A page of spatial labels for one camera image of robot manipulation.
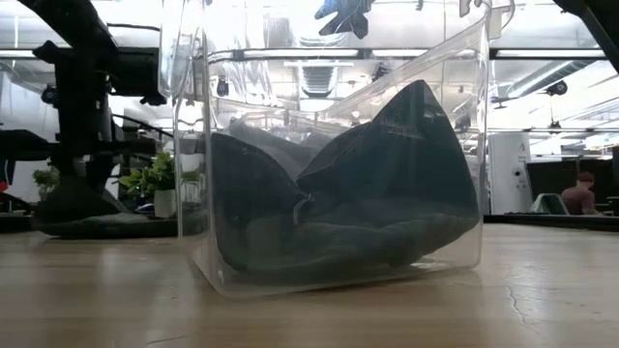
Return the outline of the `clear plastic storage bin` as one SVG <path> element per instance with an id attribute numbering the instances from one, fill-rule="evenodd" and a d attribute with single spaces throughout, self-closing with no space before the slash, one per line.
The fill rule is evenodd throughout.
<path id="1" fill-rule="evenodd" d="M 515 0 L 164 0 L 178 232 L 227 296 L 480 259 L 490 42 Z"/>

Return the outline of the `person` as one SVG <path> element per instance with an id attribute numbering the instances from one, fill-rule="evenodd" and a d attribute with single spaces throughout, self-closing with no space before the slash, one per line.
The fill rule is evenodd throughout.
<path id="1" fill-rule="evenodd" d="M 581 172 L 576 176 L 575 185 L 565 188 L 561 199 L 572 216 L 601 216 L 595 208 L 595 193 L 591 188 L 595 184 L 595 177 L 590 172 Z"/>

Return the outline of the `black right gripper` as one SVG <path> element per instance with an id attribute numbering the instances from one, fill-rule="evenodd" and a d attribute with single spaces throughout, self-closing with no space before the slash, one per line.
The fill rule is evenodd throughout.
<path id="1" fill-rule="evenodd" d="M 334 15 L 322 28 L 320 36 L 351 32 L 362 40 L 368 35 L 366 14 L 375 0 L 336 0 L 336 3 L 323 3 L 314 14 L 316 20 Z"/>

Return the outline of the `ceiling air vent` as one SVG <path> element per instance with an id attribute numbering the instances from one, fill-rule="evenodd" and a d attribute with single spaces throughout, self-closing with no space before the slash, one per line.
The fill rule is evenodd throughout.
<path id="1" fill-rule="evenodd" d="M 336 87 L 338 75 L 337 67 L 302 67 L 301 90 L 310 98 L 327 98 Z"/>

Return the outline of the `white cylindrical appliance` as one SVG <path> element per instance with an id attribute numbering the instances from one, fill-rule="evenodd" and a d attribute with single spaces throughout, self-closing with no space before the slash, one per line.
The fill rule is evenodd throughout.
<path id="1" fill-rule="evenodd" d="M 529 211 L 533 200 L 526 164 L 530 159 L 527 133 L 500 132 L 489 136 L 490 211 L 493 215 Z"/>

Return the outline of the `dark green hat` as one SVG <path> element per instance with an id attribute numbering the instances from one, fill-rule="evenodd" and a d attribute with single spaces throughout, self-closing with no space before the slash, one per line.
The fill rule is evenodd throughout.
<path id="1" fill-rule="evenodd" d="M 136 214 L 106 188 L 93 189 L 81 177 L 64 177 L 35 208 L 32 226 L 61 239 L 139 239 L 175 237 L 177 221 Z"/>
<path id="2" fill-rule="evenodd" d="M 291 224 L 294 208 L 310 196 L 262 149 L 234 136 L 213 132 L 210 139 L 213 213 L 223 260 L 246 271 L 251 260 L 248 227 L 261 218 Z"/>
<path id="3" fill-rule="evenodd" d="M 301 224 L 264 218 L 248 227 L 251 260 L 240 273 L 283 282 L 332 281 L 405 269 L 480 223 L 478 207 L 381 206 L 375 222 L 345 208 Z"/>

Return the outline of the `navy blue hat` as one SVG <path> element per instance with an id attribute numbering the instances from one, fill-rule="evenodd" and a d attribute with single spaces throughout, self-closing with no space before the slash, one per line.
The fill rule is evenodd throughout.
<path id="1" fill-rule="evenodd" d="M 422 79 L 369 122 L 330 141 L 296 180 L 311 218 L 381 228 L 417 218 L 480 220 L 477 194 L 452 125 Z"/>

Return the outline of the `small green background plant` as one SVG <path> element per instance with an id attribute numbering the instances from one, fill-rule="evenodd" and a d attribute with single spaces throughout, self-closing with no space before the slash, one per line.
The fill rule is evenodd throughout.
<path id="1" fill-rule="evenodd" d="M 41 201 L 45 201 L 60 184 L 60 172 L 53 166 L 48 169 L 35 170 L 32 177 Z"/>

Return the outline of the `green office chair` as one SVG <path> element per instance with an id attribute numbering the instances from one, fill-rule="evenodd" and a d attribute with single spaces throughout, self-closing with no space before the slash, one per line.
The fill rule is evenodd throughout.
<path id="1" fill-rule="evenodd" d="M 561 196 L 557 193 L 540 193 L 534 200 L 530 213 L 538 215 L 568 216 Z"/>

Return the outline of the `green plant in white pot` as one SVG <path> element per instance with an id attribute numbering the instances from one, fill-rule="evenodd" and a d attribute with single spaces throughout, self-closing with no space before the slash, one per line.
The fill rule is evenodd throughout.
<path id="1" fill-rule="evenodd" d="M 155 218 L 176 218 L 183 209 L 190 215 L 196 214 L 201 210 L 198 203 L 189 201 L 178 207 L 177 178 L 174 157 L 159 152 L 149 167 L 132 169 L 128 176 L 119 179 L 119 184 L 127 193 L 152 198 Z"/>

